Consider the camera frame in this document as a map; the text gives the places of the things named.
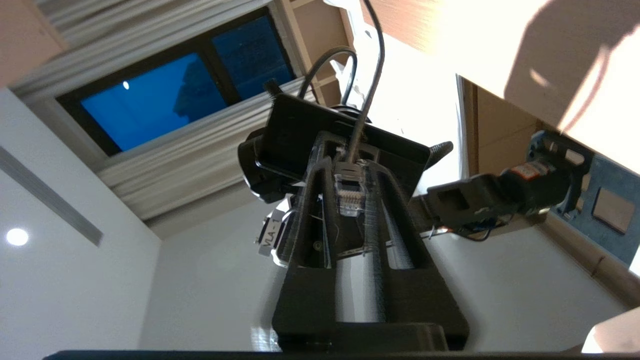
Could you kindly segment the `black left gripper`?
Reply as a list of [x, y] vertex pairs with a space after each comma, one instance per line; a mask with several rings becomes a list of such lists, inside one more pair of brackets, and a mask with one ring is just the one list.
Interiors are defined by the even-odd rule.
[[[302, 180], [319, 132], [349, 139], [355, 119], [286, 93], [275, 96], [265, 128], [265, 168]], [[430, 157], [426, 145], [366, 124], [362, 145], [380, 151], [378, 164], [386, 167], [411, 197]]]

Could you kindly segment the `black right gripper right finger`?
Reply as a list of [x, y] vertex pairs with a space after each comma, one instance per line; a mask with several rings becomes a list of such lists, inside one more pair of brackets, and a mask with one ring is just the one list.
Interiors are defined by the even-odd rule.
[[[367, 237], [372, 243], [372, 272], [377, 301], [375, 309], [387, 324], [432, 324], [440, 326], [449, 349], [463, 349], [470, 326], [452, 295], [438, 266], [419, 235], [409, 210], [409, 198], [386, 167], [368, 162], [369, 188], [366, 205], [372, 225]], [[397, 240], [406, 249], [409, 268], [392, 268], [387, 242]]]

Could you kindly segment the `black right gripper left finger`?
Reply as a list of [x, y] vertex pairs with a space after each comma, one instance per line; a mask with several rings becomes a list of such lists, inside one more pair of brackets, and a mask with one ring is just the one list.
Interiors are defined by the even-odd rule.
[[281, 347], [327, 347], [337, 325], [338, 248], [348, 235], [331, 159], [311, 167], [291, 222], [285, 237], [290, 257], [272, 328]]

